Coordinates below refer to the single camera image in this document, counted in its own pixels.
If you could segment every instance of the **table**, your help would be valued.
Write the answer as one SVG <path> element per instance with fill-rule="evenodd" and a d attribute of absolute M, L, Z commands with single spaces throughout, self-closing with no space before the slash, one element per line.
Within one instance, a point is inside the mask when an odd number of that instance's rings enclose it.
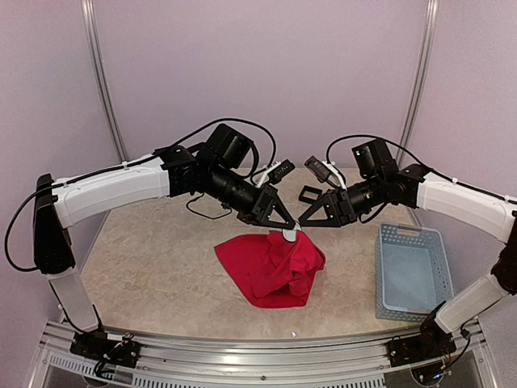
<path fill-rule="evenodd" d="M 348 184 L 356 169 L 343 169 Z M 294 218 L 308 207 L 297 197 L 318 184 L 295 169 L 277 185 Z M 112 210 L 82 277 L 103 324 L 130 331 L 221 339 L 316 338 L 408 327 L 375 318 L 375 240 L 379 224 L 411 224 L 406 208 L 389 205 L 374 221 L 343 228 L 305 228 L 326 254 L 306 307 L 253 307 L 219 263 L 213 248 L 241 234 L 265 234 L 235 215 L 217 221 L 185 209 L 188 195 L 146 200 Z M 224 210 L 206 196 L 192 207 L 211 215 Z"/>

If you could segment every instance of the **white wall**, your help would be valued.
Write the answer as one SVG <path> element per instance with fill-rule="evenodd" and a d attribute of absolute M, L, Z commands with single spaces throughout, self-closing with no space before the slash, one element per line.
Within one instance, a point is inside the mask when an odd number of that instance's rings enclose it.
<path fill-rule="evenodd" d="M 440 2 L 411 150 L 450 176 L 517 196 L 516 145 L 517 2 Z M 456 291 L 497 261 L 502 244 L 491 237 L 444 216 L 418 215 L 442 231 Z M 481 316 L 506 388 L 517 382 L 515 322 L 516 297 Z"/>
<path fill-rule="evenodd" d="M 0 235 L 38 176 L 78 175 L 117 163 L 90 63 L 79 1 L 0 2 Z M 11 255 L 31 267 L 30 204 Z M 102 215 L 71 230 L 79 263 Z M 0 254 L 0 386 L 18 387 L 57 303 L 38 273 L 13 270 Z"/>
<path fill-rule="evenodd" d="M 138 157 L 222 116 L 265 125 L 279 158 L 299 165 L 343 134 L 398 140 L 426 7 L 426 0 L 95 2 L 128 152 Z M 268 159 L 267 138 L 238 127 Z M 342 165 L 353 164 L 350 145 L 337 158 Z"/>

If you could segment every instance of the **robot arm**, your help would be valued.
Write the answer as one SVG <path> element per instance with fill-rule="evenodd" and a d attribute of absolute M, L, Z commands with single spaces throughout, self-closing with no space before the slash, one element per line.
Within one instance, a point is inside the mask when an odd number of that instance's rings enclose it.
<path fill-rule="evenodd" d="M 99 319 L 86 293 L 67 228 L 85 218 L 139 200 L 201 192 L 238 211 L 237 218 L 256 225 L 293 229 L 295 222 L 271 183 L 293 169 L 289 161 L 266 172 L 260 187 L 232 171 L 239 167 L 253 142 L 225 124 L 190 151 L 180 145 L 155 151 L 102 174 L 53 181 L 38 179 L 34 212 L 34 259 L 59 299 L 71 324 L 79 331 L 99 328 Z M 270 221 L 273 209 L 284 220 Z"/>
<path fill-rule="evenodd" d="M 301 226 L 344 226 L 361 221 L 361 216 L 377 205 L 391 203 L 448 215 L 484 230 L 506 244 L 499 262 L 490 272 L 451 301 L 437 306 L 420 327 L 421 335 L 417 341 L 406 341 L 396 352 L 394 348 L 390 350 L 398 357 L 397 360 L 390 357 L 393 366 L 407 363 L 403 352 L 399 352 L 401 348 L 412 347 L 412 362 L 418 360 L 414 357 L 417 353 L 421 360 L 441 356 L 441 346 L 450 346 L 453 331 L 505 296 L 517 293 L 517 205 L 508 197 L 500 200 L 483 190 L 467 188 L 456 179 L 450 182 L 420 164 L 399 170 L 381 139 L 359 145 L 352 152 L 365 180 L 348 188 L 340 185 L 320 195 L 300 216 Z M 319 162 L 315 157 L 305 165 L 321 182 L 332 175 L 338 178 L 328 163 Z M 312 219 L 319 209 L 325 210 L 326 219 Z"/>

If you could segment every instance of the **plastic basket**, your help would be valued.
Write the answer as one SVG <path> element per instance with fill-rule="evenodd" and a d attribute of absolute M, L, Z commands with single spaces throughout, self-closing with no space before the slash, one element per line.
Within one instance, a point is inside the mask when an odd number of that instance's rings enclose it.
<path fill-rule="evenodd" d="M 376 317 L 421 322 L 452 298 L 438 230 L 382 222 L 376 243 Z"/>

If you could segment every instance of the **crumpled red fabric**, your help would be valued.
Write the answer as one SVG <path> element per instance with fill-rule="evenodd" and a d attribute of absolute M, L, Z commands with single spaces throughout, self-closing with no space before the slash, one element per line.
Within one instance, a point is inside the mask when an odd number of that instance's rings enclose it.
<path fill-rule="evenodd" d="M 325 255 L 301 231 L 295 242 L 272 231 L 232 238 L 215 250 L 244 297 L 264 309 L 305 306 L 316 271 L 325 267 Z"/>

